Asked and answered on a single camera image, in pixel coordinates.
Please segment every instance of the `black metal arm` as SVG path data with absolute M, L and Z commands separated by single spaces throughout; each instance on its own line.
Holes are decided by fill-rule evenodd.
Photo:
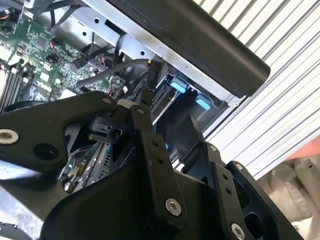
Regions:
M 94 91 L 0 115 L 1 179 L 25 188 L 47 189 L 68 156 L 113 145 L 112 173 L 58 203 L 41 240 L 302 239 L 244 166 L 222 162 L 192 118 L 172 133 L 185 164 L 174 171 L 153 131 L 148 91 L 143 108 Z

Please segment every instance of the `motherboard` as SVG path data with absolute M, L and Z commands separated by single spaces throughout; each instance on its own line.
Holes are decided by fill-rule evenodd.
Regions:
M 36 22 L 19 17 L 17 13 L 11 13 L 10 17 L 0 19 L 0 59 L 5 53 L 10 55 L 9 59 L 2 60 L 10 64 L 10 68 L 1 100 L 10 99 L 1 104 L 0 112 L 16 102 L 50 102 L 79 94 L 75 88 L 79 80 L 107 69 L 96 59 L 77 68 L 73 62 L 85 57 L 84 53 Z M 86 88 L 109 93 L 113 77 L 116 78 L 109 76 Z M 121 85 L 121 80 L 113 79 L 112 84 Z

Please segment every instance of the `ribbed white surface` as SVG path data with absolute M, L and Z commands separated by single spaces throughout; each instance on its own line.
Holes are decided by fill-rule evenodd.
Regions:
M 267 83 L 208 140 L 257 179 L 320 135 L 320 0 L 205 0 L 271 66 Z

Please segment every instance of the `blue tab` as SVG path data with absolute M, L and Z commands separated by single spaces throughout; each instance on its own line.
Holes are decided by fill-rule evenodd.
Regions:
M 174 76 L 171 80 L 170 86 L 177 89 L 180 93 L 185 93 L 188 84 L 181 80 L 179 77 Z
M 211 108 L 211 101 L 206 96 L 199 93 L 199 95 L 196 97 L 195 102 L 199 104 L 203 109 L 209 110 Z

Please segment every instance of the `capacitor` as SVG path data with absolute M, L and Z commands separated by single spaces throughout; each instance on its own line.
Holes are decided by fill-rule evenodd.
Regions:
M 61 83 L 61 80 L 59 79 L 59 78 L 56 78 L 55 80 L 54 80 L 54 82 L 55 82 L 55 84 L 60 84 Z

